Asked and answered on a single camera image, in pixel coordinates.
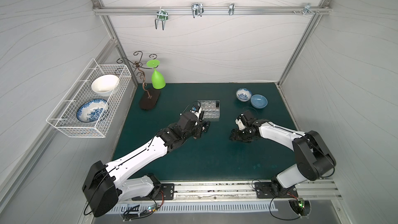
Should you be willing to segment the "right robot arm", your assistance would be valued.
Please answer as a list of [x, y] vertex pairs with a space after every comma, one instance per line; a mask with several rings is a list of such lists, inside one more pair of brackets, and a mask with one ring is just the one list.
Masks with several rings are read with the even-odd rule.
[[295, 131], [265, 119], [256, 118], [251, 111], [240, 114], [231, 131], [232, 141], [250, 143], [267, 139], [281, 144], [294, 152], [295, 165], [277, 174], [271, 183], [275, 191], [282, 191], [306, 180], [315, 181], [336, 167], [336, 159], [331, 154], [321, 135], [316, 131]]

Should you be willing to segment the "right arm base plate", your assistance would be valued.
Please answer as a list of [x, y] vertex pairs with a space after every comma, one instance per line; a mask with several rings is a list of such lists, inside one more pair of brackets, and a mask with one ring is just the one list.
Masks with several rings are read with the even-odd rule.
[[255, 191], [257, 199], [277, 198], [298, 198], [299, 195], [294, 186], [284, 188], [276, 181], [255, 180], [251, 184]]

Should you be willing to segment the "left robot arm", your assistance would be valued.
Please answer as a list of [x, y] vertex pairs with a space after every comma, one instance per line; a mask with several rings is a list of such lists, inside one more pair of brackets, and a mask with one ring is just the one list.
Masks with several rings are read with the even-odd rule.
[[94, 163], [86, 176], [82, 191], [87, 208], [94, 217], [109, 212], [118, 202], [140, 197], [154, 199], [161, 183], [153, 175], [145, 175], [132, 181], [128, 179], [156, 159], [182, 146], [190, 137], [198, 139], [208, 128], [201, 108], [194, 107], [180, 115], [176, 123], [158, 131], [154, 137], [131, 153], [104, 164]]

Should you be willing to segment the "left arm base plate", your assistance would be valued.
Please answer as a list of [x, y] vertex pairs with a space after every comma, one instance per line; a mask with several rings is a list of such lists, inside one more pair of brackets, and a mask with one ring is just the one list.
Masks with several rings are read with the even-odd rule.
[[145, 197], [132, 198], [133, 201], [148, 201], [148, 200], [173, 200], [174, 199], [175, 184], [160, 183], [156, 184], [149, 195]]

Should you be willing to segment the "clear acrylic lipstick organizer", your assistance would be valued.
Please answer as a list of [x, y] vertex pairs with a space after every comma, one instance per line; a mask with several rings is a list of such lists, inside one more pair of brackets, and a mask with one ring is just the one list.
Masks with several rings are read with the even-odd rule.
[[199, 100], [202, 108], [203, 119], [209, 121], [219, 121], [220, 109], [216, 110], [216, 100]]

